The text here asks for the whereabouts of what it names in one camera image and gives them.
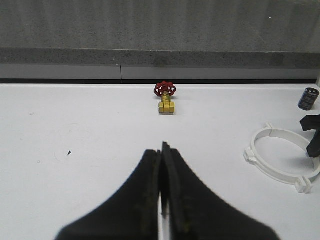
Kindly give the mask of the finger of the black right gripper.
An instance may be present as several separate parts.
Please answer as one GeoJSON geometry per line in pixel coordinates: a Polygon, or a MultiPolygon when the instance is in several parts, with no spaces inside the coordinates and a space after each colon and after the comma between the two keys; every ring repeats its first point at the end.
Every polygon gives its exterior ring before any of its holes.
{"type": "Polygon", "coordinates": [[[311,142],[307,146],[308,156],[316,158],[320,156],[320,130],[316,130],[311,142]]]}
{"type": "Polygon", "coordinates": [[[320,115],[306,115],[302,120],[300,120],[300,125],[304,132],[320,130],[320,115]]]}

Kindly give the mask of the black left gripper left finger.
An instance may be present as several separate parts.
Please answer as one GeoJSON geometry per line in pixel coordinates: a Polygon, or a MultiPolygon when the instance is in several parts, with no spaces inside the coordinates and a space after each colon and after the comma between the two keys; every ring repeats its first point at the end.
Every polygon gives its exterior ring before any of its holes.
{"type": "Polygon", "coordinates": [[[106,202],[64,227],[58,240],[157,240],[161,154],[146,150],[131,176],[106,202]]]}

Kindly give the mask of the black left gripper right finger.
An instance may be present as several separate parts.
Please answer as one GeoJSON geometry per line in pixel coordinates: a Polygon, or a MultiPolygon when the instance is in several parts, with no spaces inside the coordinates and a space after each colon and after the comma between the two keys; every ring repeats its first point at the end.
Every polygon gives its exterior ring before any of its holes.
{"type": "Polygon", "coordinates": [[[277,240],[269,226],[249,217],[212,192],[179,151],[163,142],[160,185],[173,240],[277,240]]]}

